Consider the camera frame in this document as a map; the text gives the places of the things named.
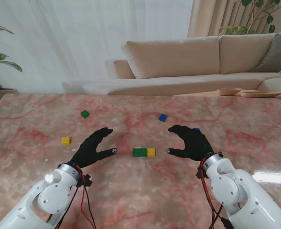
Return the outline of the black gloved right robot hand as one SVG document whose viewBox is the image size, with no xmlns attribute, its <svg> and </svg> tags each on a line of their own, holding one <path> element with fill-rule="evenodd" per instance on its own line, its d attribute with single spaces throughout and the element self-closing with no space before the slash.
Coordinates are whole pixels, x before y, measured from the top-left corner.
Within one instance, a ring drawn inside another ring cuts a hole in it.
<svg viewBox="0 0 281 229">
<path fill-rule="evenodd" d="M 206 136 L 199 129 L 174 125 L 168 131 L 177 134 L 184 141 L 184 149 L 167 149 L 166 153 L 170 155 L 202 161 L 207 154 L 214 152 Z"/>
</svg>

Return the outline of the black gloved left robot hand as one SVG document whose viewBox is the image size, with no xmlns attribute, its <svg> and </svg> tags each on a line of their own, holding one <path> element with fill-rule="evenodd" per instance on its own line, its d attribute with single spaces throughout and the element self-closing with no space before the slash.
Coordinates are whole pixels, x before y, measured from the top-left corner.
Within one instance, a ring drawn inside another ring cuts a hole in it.
<svg viewBox="0 0 281 229">
<path fill-rule="evenodd" d="M 84 168 L 96 163 L 97 161 L 115 155 L 117 153 L 116 148 L 97 152 L 97 146 L 112 132 L 113 129 L 109 129 L 107 127 L 96 130 L 80 145 L 69 163 L 79 166 L 80 168 Z"/>
</svg>

